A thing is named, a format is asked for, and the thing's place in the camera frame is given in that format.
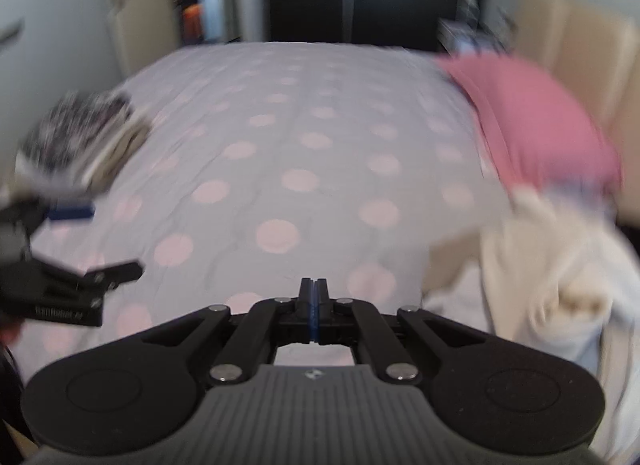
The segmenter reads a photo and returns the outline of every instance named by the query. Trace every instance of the bed sheet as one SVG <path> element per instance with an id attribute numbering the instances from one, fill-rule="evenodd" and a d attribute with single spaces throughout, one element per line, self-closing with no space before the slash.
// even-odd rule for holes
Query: bed sheet
<path id="1" fill-rule="evenodd" d="M 420 302 L 431 243 L 497 220 L 472 111 L 432 57 L 329 44 L 179 50 L 127 80 L 154 130 L 91 223 L 47 225 L 33 250 L 86 270 L 139 258 L 101 329 L 28 323 L 25 377 L 209 304 L 297 295 L 302 277 L 383 313 Z M 279 363 L 347 363 L 296 348 Z"/>

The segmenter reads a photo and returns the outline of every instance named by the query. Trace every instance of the headboard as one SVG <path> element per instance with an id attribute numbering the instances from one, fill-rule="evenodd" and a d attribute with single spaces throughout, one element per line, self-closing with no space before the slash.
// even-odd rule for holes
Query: headboard
<path id="1" fill-rule="evenodd" d="M 640 224 L 640 30 L 574 0 L 520 0 L 516 24 L 514 50 L 560 80 L 616 145 L 625 171 L 619 215 Z"/>

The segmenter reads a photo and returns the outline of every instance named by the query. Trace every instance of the pile of laundry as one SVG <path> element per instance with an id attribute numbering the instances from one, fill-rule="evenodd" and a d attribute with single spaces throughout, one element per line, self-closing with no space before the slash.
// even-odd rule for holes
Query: pile of laundry
<path id="1" fill-rule="evenodd" d="M 533 189 L 511 198 L 500 223 L 431 247 L 422 305 L 591 371 L 606 398 L 591 448 L 609 465 L 631 465 L 640 457 L 638 256 L 606 216 Z"/>
<path id="2" fill-rule="evenodd" d="M 110 188 L 149 132 L 124 93 L 67 93 L 20 144 L 15 177 L 47 198 L 95 196 Z"/>

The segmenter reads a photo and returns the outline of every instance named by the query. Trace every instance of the pink pillow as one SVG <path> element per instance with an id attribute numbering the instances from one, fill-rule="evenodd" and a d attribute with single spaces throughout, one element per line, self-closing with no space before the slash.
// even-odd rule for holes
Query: pink pillow
<path id="1" fill-rule="evenodd" d="M 495 53 L 440 58 L 438 64 L 478 109 L 484 141 L 508 189 L 578 182 L 616 190 L 620 158 L 587 112 L 551 75 Z"/>

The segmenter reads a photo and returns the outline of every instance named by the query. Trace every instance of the gray gripper housing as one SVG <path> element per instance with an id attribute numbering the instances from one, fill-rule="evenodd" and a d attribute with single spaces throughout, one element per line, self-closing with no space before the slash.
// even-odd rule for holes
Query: gray gripper housing
<path id="1" fill-rule="evenodd" d="M 463 439 L 411 385 L 370 367 L 262 365 L 251 380 L 211 389 L 177 432 L 110 457 L 43 448 L 29 465 L 602 465 L 586 445 L 555 455 L 500 454 Z"/>

